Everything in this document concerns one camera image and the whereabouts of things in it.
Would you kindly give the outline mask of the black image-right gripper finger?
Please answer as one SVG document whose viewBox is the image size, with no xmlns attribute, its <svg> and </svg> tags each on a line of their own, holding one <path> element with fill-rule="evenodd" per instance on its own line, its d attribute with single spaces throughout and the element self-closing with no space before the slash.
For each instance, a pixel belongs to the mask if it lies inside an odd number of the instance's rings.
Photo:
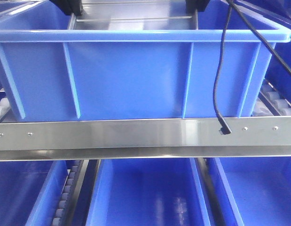
<svg viewBox="0 0 291 226">
<path fill-rule="evenodd" d="M 204 12 L 210 0 L 185 0 L 186 13 Z"/>
</svg>

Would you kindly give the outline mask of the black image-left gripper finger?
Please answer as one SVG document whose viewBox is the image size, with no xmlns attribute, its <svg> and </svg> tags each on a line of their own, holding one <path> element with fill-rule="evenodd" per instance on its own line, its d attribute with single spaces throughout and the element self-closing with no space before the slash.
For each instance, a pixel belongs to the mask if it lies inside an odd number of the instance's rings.
<svg viewBox="0 0 291 226">
<path fill-rule="evenodd" d="M 65 15 L 80 16 L 82 14 L 82 0 L 51 0 Z"/>
</svg>

